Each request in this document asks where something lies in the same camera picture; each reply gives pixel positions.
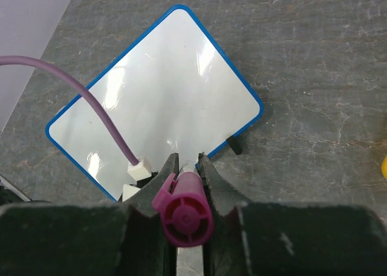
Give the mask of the magenta marker cap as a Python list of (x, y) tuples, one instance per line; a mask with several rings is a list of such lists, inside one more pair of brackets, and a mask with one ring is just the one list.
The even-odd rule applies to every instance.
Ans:
[(214, 231), (214, 221), (197, 172), (171, 173), (152, 201), (168, 241), (182, 248), (204, 245)]

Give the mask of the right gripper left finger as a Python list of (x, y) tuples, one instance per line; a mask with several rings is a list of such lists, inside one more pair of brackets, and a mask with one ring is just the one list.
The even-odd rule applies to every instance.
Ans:
[(177, 250), (151, 202), (179, 168), (169, 155), (157, 176), (124, 202), (1, 205), (2, 275), (175, 275)]

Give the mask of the white marker pen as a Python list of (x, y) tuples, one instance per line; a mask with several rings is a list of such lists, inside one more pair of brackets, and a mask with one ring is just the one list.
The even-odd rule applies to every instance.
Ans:
[(197, 164), (193, 161), (185, 161), (182, 163), (182, 166), (180, 167), (179, 174), (191, 172), (196, 175), (199, 175), (199, 172), (197, 170)]

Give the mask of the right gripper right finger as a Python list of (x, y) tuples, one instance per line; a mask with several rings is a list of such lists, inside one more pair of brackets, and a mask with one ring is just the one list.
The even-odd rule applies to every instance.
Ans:
[(385, 275), (386, 228), (361, 205), (254, 202), (206, 155), (199, 174), (215, 229), (205, 275)]

